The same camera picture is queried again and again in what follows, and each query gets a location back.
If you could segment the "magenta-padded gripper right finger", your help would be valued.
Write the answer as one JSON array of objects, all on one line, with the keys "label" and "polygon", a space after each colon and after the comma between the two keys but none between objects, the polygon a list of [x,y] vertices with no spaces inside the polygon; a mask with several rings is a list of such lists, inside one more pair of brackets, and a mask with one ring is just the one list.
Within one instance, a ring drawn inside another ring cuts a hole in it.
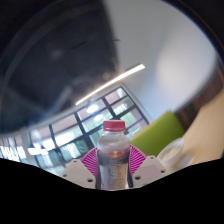
[{"label": "magenta-padded gripper right finger", "polygon": [[130,146],[128,187],[140,188],[167,175],[166,168],[153,155],[146,156],[135,146]]}]

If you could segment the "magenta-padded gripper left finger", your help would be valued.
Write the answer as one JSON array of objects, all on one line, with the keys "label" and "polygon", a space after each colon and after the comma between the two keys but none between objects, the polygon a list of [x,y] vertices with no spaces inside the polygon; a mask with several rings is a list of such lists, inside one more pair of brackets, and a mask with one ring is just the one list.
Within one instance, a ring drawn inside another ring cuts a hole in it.
[{"label": "magenta-padded gripper left finger", "polygon": [[81,159],[73,159],[62,172],[61,177],[84,188],[99,189],[97,149],[91,149]]}]

